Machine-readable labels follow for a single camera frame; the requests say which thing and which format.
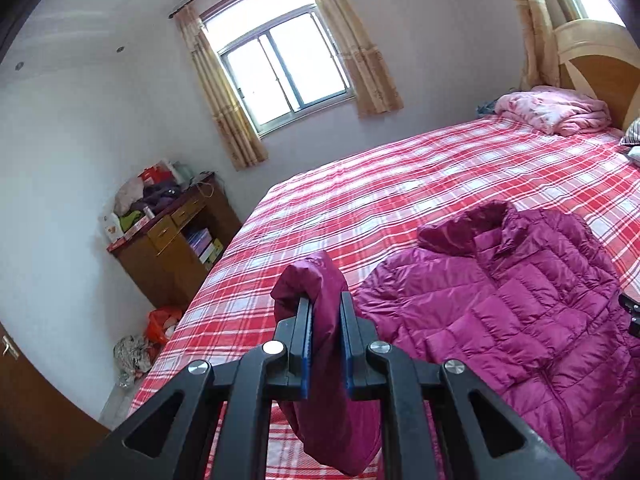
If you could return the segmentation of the red plaid bed sheet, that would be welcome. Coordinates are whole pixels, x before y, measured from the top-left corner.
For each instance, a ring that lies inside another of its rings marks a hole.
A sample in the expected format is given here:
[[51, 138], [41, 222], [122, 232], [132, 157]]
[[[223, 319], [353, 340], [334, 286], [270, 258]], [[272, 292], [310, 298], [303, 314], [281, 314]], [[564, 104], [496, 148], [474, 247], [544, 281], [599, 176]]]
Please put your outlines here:
[[145, 404], [186, 364], [221, 364], [276, 326], [271, 291], [326, 252], [353, 292], [421, 226], [484, 203], [577, 214], [610, 256], [620, 292], [639, 289], [639, 171], [607, 133], [547, 136], [488, 117], [374, 148], [270, 188], [235, 235], [134, 397]]

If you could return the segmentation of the clutter pile on desk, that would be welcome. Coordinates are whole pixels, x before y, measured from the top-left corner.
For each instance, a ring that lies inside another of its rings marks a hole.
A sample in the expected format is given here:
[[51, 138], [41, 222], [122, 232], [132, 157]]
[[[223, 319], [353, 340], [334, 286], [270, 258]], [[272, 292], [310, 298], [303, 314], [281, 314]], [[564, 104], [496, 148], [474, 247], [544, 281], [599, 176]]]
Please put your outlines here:
[[171, 218], [184, 226], [215, 191], [210, 171], [196, 174], [182, 162], [164, 158], [123, 184], [99, 216], [112, 254], [150, 228], [153, 222]]

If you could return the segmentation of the right beige curtain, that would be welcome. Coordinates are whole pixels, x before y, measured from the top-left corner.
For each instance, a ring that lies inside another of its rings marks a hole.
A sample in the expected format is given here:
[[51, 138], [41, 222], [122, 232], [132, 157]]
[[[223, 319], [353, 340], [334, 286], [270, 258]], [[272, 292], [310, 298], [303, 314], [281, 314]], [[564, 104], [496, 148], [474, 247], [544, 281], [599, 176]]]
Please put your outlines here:
[[360, 117], [370, 117], [404, 108], [378, 47], [364, 29], [348, 0], [314, 0], [334, 38], [356, 96]]

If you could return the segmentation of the brown wooden desk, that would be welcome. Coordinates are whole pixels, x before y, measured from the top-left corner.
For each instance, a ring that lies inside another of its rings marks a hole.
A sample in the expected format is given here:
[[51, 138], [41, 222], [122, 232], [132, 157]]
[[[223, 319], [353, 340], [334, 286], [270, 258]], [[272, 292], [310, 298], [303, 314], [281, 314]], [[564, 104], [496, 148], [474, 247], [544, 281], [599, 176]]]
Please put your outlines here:
[[227, 248], [242, 222], [216, 174], [206, 174], [128, 240], [107, 251], [153, 307], [189, 307], [221, 250], [196, 252], [189, 237], [203, 231], [209, 243]]

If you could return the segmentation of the wooden headboard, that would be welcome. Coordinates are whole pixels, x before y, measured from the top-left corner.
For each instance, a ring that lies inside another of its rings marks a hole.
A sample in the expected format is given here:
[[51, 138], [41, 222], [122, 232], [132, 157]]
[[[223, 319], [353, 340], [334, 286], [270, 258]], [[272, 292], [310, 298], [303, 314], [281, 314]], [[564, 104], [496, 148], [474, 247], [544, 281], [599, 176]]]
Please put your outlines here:
[[567, 22], [554, 31], [560, 86], [608, 104], [614, 128], [639, 117], [639, 48], [626, 27], [597, 20]]

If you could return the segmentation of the pink folded quilt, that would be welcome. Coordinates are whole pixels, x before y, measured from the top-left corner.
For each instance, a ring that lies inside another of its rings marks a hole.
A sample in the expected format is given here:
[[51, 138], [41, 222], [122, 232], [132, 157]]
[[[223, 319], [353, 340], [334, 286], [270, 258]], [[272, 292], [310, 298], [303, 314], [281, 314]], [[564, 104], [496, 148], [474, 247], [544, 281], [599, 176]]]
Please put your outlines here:
[[505, 94], [495, 113], [552, 136], [598, 133], [612, 126], [608, 104], [570, 89], [538, 86]]

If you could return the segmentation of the window with metal frame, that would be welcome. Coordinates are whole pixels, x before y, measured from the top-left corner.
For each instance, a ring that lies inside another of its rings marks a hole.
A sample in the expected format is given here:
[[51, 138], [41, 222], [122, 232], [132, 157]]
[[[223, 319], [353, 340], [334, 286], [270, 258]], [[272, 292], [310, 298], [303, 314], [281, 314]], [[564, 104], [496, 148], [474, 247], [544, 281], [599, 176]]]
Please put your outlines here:
[[314, 0], [235, 0], [204, 26], [261, 136], [352, 97]]

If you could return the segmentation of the magenta puffer jacket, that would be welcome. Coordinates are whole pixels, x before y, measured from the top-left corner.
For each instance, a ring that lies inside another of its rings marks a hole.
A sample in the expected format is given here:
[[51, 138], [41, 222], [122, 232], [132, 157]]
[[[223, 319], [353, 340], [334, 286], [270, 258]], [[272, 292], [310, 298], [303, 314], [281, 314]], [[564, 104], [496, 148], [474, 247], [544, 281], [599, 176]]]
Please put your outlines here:
[[469, 365], [579, 477], [608, 479], [639, 439], [639, 341], [619, 296], [582, 217], [495, 200], [421, 226], [352, 302], [408, 356]]

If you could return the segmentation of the side beige curtain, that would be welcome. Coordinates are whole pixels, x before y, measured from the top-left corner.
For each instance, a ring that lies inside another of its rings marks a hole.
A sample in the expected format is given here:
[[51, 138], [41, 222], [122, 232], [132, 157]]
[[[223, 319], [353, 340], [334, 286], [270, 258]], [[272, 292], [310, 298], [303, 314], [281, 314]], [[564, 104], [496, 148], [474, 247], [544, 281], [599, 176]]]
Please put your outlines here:
[[546, 0], [513, 0], [525, 49], [522, 87], [560, 84], [558, 46]]

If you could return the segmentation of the brown wooden door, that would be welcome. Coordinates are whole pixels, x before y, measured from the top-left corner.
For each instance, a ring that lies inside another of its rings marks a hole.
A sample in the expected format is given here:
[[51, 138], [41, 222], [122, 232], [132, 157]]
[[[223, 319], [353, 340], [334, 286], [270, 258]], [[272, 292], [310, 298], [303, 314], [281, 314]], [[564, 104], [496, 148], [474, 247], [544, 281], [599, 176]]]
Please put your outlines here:
[[1, 477], [63, 479], [108, 429], [55, 389], [1, 332]]

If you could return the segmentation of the striped pillow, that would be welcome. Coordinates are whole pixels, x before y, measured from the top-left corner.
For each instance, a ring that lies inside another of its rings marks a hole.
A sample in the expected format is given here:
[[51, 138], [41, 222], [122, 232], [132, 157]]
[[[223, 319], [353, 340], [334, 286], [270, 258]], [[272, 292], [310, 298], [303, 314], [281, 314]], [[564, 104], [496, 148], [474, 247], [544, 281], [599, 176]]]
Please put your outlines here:
[[640, 118], [636, 118], [620, 138], [620, 146], [626, 151], [627, 158], [640, 166]]

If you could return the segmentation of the left beige curtain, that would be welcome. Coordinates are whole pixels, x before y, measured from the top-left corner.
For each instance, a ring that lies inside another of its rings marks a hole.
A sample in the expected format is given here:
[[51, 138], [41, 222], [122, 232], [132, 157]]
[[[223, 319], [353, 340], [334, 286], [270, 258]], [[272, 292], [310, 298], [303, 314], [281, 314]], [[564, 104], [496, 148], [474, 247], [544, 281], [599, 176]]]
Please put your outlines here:
[[174, 15], [174, 20], [234, 169], [243, 170], [265, 162], [268, 159], [265, 145], [210, 45], [204, 22], [188, 4]]

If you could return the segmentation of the orange plastic bag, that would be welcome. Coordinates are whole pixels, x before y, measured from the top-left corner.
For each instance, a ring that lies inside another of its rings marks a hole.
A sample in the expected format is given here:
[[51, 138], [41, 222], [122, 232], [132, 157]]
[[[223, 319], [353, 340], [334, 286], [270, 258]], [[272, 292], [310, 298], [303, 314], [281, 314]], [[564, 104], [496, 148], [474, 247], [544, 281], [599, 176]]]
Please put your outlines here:
[[181, 320], [183, 312], [174, 307], [161, 307], [153, 310], [148, 315], [148, 325], [144, 331], [144, 336], [152, 344], [167, 344], [170, 335], [168, 330], [174, 330]]

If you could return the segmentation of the grey crumpled bag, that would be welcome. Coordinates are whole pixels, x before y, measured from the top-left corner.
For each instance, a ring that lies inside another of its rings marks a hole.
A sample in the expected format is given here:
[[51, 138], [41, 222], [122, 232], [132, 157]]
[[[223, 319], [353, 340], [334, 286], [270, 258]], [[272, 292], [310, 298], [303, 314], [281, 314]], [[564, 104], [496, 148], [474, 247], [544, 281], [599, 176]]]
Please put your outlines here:
[[114, 345], [113, 356], [119, 375], [117, 385], [129, 389], [134, 382], [149, 373], [153, 361], [153, 345], [142, 335], [125, 336]]

